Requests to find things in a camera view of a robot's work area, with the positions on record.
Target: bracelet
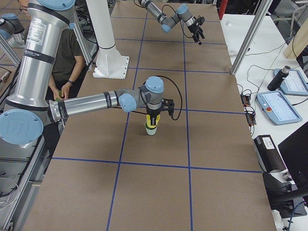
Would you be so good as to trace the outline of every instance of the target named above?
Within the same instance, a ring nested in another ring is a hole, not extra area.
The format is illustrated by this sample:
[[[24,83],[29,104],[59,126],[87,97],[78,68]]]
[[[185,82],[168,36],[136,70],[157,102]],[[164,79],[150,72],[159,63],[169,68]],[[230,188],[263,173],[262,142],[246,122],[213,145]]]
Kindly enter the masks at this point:
[[[74,82],[73,82],[73,81],[71,81],[71,80],[68,80],[67,82],[68,82],[68,83],[70,83],[71,85],[73,85],[73,84],[74,84]]]

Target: red pole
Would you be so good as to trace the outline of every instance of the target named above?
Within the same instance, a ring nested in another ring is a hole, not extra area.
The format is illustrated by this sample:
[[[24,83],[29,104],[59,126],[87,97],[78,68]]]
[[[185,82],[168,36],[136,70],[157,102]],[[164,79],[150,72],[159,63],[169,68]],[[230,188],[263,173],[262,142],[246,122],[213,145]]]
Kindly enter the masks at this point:
[[[218,15],[219,15],[219,19],[220,19],[220,20],[222,19],[223,14],[225,13],[227,4],[228,4],[228,0],[222,0],[222,1],[221,1],[220,9],[219,9],[219,12],[218,12]]]

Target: blue and white device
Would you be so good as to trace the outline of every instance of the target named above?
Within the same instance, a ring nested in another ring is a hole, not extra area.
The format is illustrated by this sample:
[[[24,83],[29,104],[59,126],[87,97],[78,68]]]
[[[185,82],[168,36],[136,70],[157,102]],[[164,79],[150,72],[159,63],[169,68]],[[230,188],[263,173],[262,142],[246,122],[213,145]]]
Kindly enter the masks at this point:
[[[258,93],[257,101],[275,125],[291,124],[303,120],[280,90]]]
[[[274,76],[280,69],[274,70]],[[308,96],[308,85],[299,70],[291,69],[289,75],[280,85],[280,90],[286,95]]]

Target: person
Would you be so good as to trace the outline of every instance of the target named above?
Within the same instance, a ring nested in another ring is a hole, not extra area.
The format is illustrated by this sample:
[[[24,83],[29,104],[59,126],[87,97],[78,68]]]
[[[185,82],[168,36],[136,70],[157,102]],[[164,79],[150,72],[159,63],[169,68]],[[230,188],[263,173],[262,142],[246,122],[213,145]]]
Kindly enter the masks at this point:
[[[20,4],[19,10],[31,18],[27,11],[29,0],[18,0],[18,2]],[[86,72],[85,59],[74,31],[63,30],[45,99],[58,100],[77,97]],[[46,125],[43,136],[45,147],[52,157],[60,139],[58,124]]]

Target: blue joint cap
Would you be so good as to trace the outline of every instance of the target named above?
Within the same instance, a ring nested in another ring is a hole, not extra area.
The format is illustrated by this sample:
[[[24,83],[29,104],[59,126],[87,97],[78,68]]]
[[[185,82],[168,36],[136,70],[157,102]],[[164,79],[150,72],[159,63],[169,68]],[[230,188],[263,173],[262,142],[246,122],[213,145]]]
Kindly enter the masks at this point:
[[[171,27],[166,24],[162,24],[162,29],[165,33],[168,33],[171,30]]]
[[[182,4],[181,6],[178,7],[177,13],[178,14],[184,14],[188,11],[188,7],[185,4]]]
[[[75,23],[70,23],[67,29],[73,30],[74,28],[75,28]]]
[[[1,30],[1,29],[0,29],[0,35],[2,35],[2,37],[5,40],[8,40],[11,37],[11,35],[8,32],[6,32],[5,30]]]
[[[124,93],[119,97],[119,103],[124,112],[131,112],[136,110],[137,103],[132,95]]]
[[[37,0],[43,6],[54,11],[65,11],[75,5],[75,0]]]
[[[33,112],[12,109],[0,115],[0,137],[12,144],[26,144],[36,140],[43,132],[41,119]]]
[[[151,76],[145,81],[145,87],[147,90],[153,93],[163,93],[164,92],[164,82],[160,77]]]
[[[14,13],[4,13],[0,17],[3,19],[18,19]]]

